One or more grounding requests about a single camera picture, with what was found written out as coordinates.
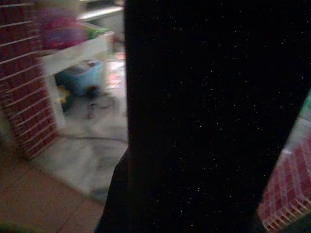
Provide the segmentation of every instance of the black wire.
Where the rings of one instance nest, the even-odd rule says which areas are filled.
[[[109,96],[110,94],[109,93],[100,93],[98,94],[98,96],[92,96],[92,94],[90,92],[88,92],[88,99],[90,101],[92,100],[95,100],[97,97],[100,97],[100,96]],[[118,103],[118,100],[117,98],[115,97],[109,97],[108,98],[108,105],[107,106],[99,106],[97,107],[98,109],[107,109],[107,108],[110,108],[112,107],[114,112],[117,113],[119,111],[119,103]],[[87,115],[86,115],[86,118],[87,119],[92,119],[94,118],[94,109],[96,107],[96,105],[99,105],[98,103],[91,103],[87,106]]]
[[[83,136],[83,137],[78,137],[74,135],[60,135],[60,137],[67,138],[67,139],[72,139],[72,140],[109,140],[109,141],[116,141],[116,142],[121,142],[128,144],[126,140],[119,139],[119,138],[112,138],[112,137],[94,137],[94,136]]]

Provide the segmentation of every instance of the white marble floor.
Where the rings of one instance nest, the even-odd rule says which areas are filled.
[[[69,186],[105,202],[113,170],[127,148],[127,118],[125,100],[125,75],[119,73],[121,83],[109,90],[108,98],[117,103],[107,106],[108,98],[93,101],[76,98],[66,112],[66,128],[63,135],[76,137],[108,137],[116,140],[68,139],[60,137],[31,163],[41,167]],[[87,107],[95,104],[93,118],[87,119]]]

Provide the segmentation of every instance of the blue bucket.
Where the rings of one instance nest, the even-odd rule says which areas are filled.
[[[73,74],[70,69],[66,69],[55,75],[57,85],[64,86],[75,96],[83,96],[86,94],[86,89],[90,85],[102,86],[102,68],[104,63],[101,61],[92,61],[93,67],[79,74]]]

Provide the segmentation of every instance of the red brick wall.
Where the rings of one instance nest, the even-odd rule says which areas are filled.
[[[30,159],[57,137],[31,1],[0,1],[0,38],[0,105]]]

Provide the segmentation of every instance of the black curtain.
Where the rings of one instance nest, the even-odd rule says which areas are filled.
[[[129,232],[248,232],[310,88],[310,7],[126,4]]]

